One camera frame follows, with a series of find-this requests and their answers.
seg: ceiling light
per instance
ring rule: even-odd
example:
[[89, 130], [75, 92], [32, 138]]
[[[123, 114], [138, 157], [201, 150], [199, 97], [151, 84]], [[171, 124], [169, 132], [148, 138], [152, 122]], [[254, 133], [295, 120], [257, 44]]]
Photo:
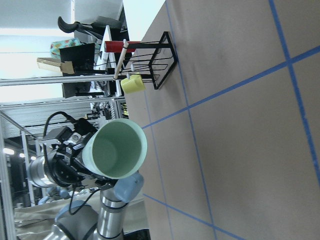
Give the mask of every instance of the ceiling light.
[[9, 154], [9, 155], [15, 154], [15, 151], [13, 151], [13, 150], [10, 149], [10, 148], [6, 148], [6, 147], [3, 149], [3, 152], [4, 152], [5, 154]]

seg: yellow cup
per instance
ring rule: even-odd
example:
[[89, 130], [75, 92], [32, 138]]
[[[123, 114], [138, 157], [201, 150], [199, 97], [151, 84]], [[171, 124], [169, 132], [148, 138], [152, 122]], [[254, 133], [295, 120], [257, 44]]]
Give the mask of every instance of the yellow cup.
[[133, 74], [129, 79], [123, 79], [120, 84], [125, 94], [139, 92], [146, 89], [140, 74]]

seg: dish rack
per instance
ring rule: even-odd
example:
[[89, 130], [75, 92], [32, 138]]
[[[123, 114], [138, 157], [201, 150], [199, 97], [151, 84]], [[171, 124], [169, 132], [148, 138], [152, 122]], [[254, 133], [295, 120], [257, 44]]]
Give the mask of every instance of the dish rack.
[[[126, 57], [128, 49], [136, 49], [133, 56]], [[128, 68], [123, 67], [124, 61], [128, 61]], [[130, 43], [123, 40], [123, 48], [113, 78], [123, 80], [130, 78], [132, 74], [140, 74], [143, 83], [153, 83], [154, 89], [157, 90], [177, 62], [178, 57], [168, 31], [163, 32], [159, 41]]]

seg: red cylinder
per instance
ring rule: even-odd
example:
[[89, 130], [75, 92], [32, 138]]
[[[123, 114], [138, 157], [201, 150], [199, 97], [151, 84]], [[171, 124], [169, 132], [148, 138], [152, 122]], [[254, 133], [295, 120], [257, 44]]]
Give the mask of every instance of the red cylinder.
[[[129, 44], [138, 44], [139, 41], [128, 41]], [[124, 46], [124, 41], [105, 41], [104, 42], [104, 51], [106, 53], [121, 53]], [[128, 48], [127, 53], [133, 53], [135, 48]]]

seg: light green cup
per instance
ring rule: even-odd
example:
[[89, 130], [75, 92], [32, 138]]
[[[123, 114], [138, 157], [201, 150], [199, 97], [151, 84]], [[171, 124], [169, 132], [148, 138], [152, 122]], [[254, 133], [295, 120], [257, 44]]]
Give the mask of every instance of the light green cup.
[[140, 74], [133, 74], [130, 78], [121, 80], [120, 85], [125, 94], [139, 92], [146, 89]]
[[134, 174], [147, 154], [147, 139], [135, 122], [120, 118], [101, 127], [82, 151], [85, 167], [110, 179], [123, 179]]

